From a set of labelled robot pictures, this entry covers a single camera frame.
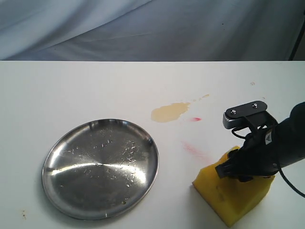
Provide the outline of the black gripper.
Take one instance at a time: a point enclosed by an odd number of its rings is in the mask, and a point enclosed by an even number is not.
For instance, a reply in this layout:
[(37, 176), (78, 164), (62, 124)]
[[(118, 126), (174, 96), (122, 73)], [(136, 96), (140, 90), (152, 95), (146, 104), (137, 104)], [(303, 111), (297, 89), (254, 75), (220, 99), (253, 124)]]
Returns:
[(228, 154), (228, 159), (217, 165), (219, 178), (269, 177), (279, 171), (276, 130), (279, 124), (266, 128), (250, 125), (250, 133), (244, 136), (241, 148)]

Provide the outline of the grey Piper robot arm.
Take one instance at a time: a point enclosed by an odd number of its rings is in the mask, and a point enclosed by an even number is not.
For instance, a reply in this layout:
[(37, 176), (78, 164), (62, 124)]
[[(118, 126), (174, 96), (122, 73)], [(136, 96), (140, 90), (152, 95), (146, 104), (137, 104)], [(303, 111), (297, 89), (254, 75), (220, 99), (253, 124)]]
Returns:
[(304, 103), (296, 105), (280, 123), (268, 113), (265, 102), (246, 103), (228, 108), (223, 124), (233, 135), (245, 128), (250, 132), (241, 137), (243, 145), (216, 166), (219, 178), (269, 177), (305, 157)]

